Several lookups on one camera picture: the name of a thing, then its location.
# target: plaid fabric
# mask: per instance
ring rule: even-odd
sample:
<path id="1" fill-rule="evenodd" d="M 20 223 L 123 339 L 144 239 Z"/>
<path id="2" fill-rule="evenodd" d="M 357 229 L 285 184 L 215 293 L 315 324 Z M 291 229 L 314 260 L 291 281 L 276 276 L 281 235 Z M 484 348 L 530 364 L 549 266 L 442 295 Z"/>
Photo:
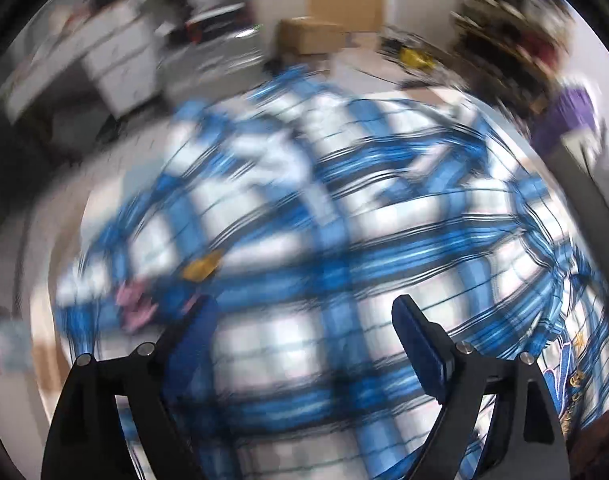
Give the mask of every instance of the plaid fabric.
<path id="1" fill-rule="evenodd" d="M 54 306 L 72 359 L 125 354 L 182 316 L 197 286 L 179 270 L 224 252 L 198 288 L 217 300 L 210 348 L 176 363 L 186 380 L 166 390 L 207 476 L 401 478 L 440 407 L 393 330 L 400 294 L 480 352 L 538 356 L 561 420 L 609 407 L 600 280 L 475 107 L 355 98 L 297 71 L 250 99 L 237 121 L 179 111 L 164 171 L 60 279 Z M 134 278 L 159 306 L 126 335 L 115 291 Z M 492 410 L 486 399 L 462 478 Z"/>

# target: white cabinet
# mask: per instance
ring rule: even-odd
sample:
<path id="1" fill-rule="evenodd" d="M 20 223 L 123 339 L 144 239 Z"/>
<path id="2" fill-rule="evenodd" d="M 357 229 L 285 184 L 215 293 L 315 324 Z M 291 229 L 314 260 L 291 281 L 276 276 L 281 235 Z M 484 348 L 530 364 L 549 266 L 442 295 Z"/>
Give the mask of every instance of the white cabinet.
<path id="1" fill-rule="evenodd" d="M 158 93 L 156 49 L 147 46 L 96 80 L 96 86 L 114 117 L 121 117 Z"/>
<path id="2" fill-rule="evenodd" d="M 145 18 L 140 18 L 93 48 L 84 58 L 85 69 L 92 79 L 99 78 L 125 58 L 152 43 L 152 29 Z"/>

